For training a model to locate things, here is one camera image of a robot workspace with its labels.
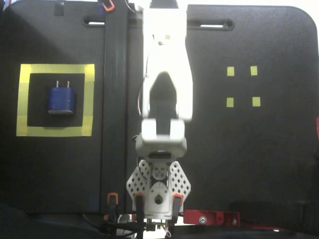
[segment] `yellow tape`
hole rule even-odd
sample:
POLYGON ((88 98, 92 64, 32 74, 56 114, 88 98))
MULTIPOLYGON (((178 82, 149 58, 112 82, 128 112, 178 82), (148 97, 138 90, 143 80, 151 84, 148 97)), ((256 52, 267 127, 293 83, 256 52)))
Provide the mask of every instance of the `yellow tape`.
POLYGON ((25 136, 74 137, 82 136, 83 127, 27 127, 25 136))
POLYGON ((260 97, 253 97, 253 106, 260 107, 260 97))
POLYGON ((235 67, 233 66, 227 67, 227 76, 235 76, 235 67))
POLYGON ((234 107, 234 98, 227 98, 226 99, 226 107, 230 107, 230 108, 234 107))
POLYGON ((95 67, 94 64, 88 64, 85 65, 84 68, 84 74, 85 74, 85 82, 94 82, 94 75, 95 75, 95 67))
POLYGON ((31 65, 21 64, 20 83, 29 83, 31 74, 31 65))
POLYGON ((92 135, 93 116, 83 116, 82 136, 92 135))
POLYGON ((86 65, 32 64, 31 73, 45 74, 85 74, 86 65))
POLYGON ((251 66, 250 67, 250 73, 252 76, 257 76, 258 72, 257 72, 257 66, 251 66))
POLYGON ((27 134, 27 116, 17 116, 16 136, 26 136, 26 134, 27 134))
POLYGON ((21 64, 18 107, 16 118, 16 136, 38 137, 73 137, 91 136, 94 106, 94 64, 21 64), (27 111, 29 98, 30 74, 84 74, 84 107, 81 127, 29 127, 27 126, 27 111))

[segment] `red bracket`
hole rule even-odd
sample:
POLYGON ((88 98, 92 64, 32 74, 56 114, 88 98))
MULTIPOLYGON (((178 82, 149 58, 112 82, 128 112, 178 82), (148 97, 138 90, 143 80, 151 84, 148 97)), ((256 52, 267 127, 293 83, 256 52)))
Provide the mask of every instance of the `red bracket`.
POLYGON ((212 211, 184 211, 184 223, 203 226, 240 227, 239 213, 212 211))

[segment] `screw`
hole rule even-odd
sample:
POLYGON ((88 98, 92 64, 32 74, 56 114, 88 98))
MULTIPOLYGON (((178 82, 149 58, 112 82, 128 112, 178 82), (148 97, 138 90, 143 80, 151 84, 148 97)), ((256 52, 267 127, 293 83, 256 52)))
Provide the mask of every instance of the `screw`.
POLYGON ((199 218, 199 223, 200 223, 200 224, 204 225, 204 224, 206 224, 206 222, 207 222, 206 217, 200 217, 200 218, 199 218))

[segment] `wire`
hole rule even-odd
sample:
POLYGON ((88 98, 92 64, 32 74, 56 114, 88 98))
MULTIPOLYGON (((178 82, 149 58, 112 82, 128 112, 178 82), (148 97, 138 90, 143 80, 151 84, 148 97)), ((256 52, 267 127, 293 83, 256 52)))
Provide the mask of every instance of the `wire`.
POLYGON ((84 220, 92 227, 96 228, 96 229, 100 229, 99 226, 95 225, 94 223, 92 223, 85 214, 82 214, 82 217, 84 218, 84 220))
POLYGON ((129 237, 129 236, 131 236, 131 235, 134 235, 135 233, 136 233, 136 232, 131 232, 131 233, 123 234, 123 235, 117 236, 117 238, 129 237))
POLYGON ((124 1, 125 1, 126 6, 128 6, 128 8, 129 8, 133 13, 136 13, 136 11, 134 11, 133 9, 130 8, 130 6, 128 5, 128 2, 127 2, 126 0, 124 0, 124 1))
POLYGON ((142 93, 143 83, 144 83, 145 78, 149 77, 149 74, 148 74, 149 56, 150 55, 148 54, 148 57, 146 59, 146 73, 145 73, 145 76, 143 77, 142 83, 140 85, 139 93, 138 93, 138 96, 137 96, 136 107, 138 109, 138 113, 139 113, 140 117, 142 117, 141 108, 140 108, 140 97, 141 97, 141 93, 142 93))
POLYGON ((170 237, 171 237, 171 233, 169 232, 169 230, 166 231, 165 227, 164 227, 164 226, 162 226, 162 227, 163 227, 163 229, 164 229, 165 232, 166 232, 166 236, 167 236, 168 238, 170 238, 170 237))

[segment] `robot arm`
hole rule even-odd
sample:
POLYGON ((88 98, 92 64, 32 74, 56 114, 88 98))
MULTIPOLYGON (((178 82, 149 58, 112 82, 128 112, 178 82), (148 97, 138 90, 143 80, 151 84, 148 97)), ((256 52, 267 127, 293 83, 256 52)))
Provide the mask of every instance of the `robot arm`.
POLYGON ((143 9, 143 120, 142 132, 136 139, 136 151, 143 160, 127 181, 127 191, 133 201, 133 210, 136 209, 135 195, 143 195, 144 216, 150 222, 161 219, 168 223, 173 218, 173 211, 182 213, 183 203, 191 190, 177 162, 187 150, 184 122, 192 118, 193 99, 192 75, 185 47, 187 4, 179 3, 178 7, 150 8, 150 1, 142 1, 136 6, 136 9, 143 9), (165 115, 166 104, 156 107, 152 103, 152 91, 161 74, 169 76, 176 94, 172 114, 165 115), (166 133, 158 132, 159 122, 163 121, 169 125, 166 133), (176 197, 181 198, 177 209, 173 208, 176 197))

